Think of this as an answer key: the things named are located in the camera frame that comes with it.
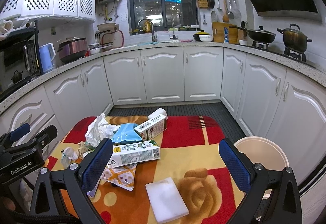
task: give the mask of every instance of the metal screw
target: metal screw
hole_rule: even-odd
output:
[[[42,168],[42,169],[41,169],[41,174],[44,174],[44,173],[46,173],[47,171],[48,171],[47,168]]]
[[[285,167],[285,170],[286,170],[288,173],[292,173],[292,172],[293,172],[292,168],[290,168],[290,167]]]
[[[70,170],[75,170],[75,169],[77,169],[77,167],[78,167],[78,164],[77,164],[77,163],[73,163],[73,164],[71,164],[71,165],[69,166],[69,169],[70,169]]]
[[[264,167],[263,167],[263,165],[260,164],[260,163],[255,163],[255,168],[256,168],[257,170],[262,170]]]

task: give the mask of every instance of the cardboard box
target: cardboard box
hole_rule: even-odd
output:
[[[143,141],[151,140],[166,129],[166,116],[159,114],[134,129]]]
[[[154,140],[113,147],[108,167],[115,168],[143,161],[158,160],[160,147]]]

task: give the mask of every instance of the countertop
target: countertop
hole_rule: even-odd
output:
[[[112,49],[110,51],[101,52],[98,54],[91,55],[89,57],[81,58],[77,61],[71,62],[69,64],[60,66],[42,76],[37,77],[36,79],[32,80],[30,83],[26,84],[24,87],[17,90],[15,93],[11,94],[7,97],[3,102],[0,103],[0,114],[2,114],[7,108],[9,108],[14,102],[20,99],[22,96],[30,92],[31,90],[35,89],[39,85],[43,84],[44,82],[48,81],[49,79],[59,75],[71,68],[79,66],[83,63],[89,62],[91,60],[97,59],[99,57],[103,57],[110,54],[121,53],[121,52],[128,52],[134,50],[142,50],[142,49],[149,49],[149,48],[160,48],[160,47],[172,47],[172,46],[205,46],[205,47],[225,47],[230,48],[246,53],[250,53],[253,55],[257,55],[259,57],[263,57],[269,59],[271,61],[277,62],[281,65],[287,66],[292,68],[301,74],[307,76],[308,78],[316,81],[320,85],[326,88],[326,74],[323,72],[314,69],[308,65],[303,63],[294,61],[290,58],[283,57],[281,55],[266,52],[264,50],[259,50],[247,46],[236,45],[236,44],[229,44],[229,43],[215,43],[215,42],[168,42],[168,43],[157,43],[157,44],[148,44],[148,45],[137,45],[137,46],[130,46],[130,47],[121,47]]]

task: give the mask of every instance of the blue kettle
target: blue kettle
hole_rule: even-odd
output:
[[[39,47],[40,57],[41,57],[41,65],[43,68],[43,72],[49,72],[53,69],[52,61],[55,58],[55,50],[52,43],[47,43]]]

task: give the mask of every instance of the trash can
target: trash can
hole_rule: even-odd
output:
[[[234,146],[246,154],[252,163],[261,163],[267,170],[282,171],[289,166],[289,161],[283,150],[274,142],[259,136],[249,136],[239,139]],[[266,190],[263,199],[269,198],[271,189]]]

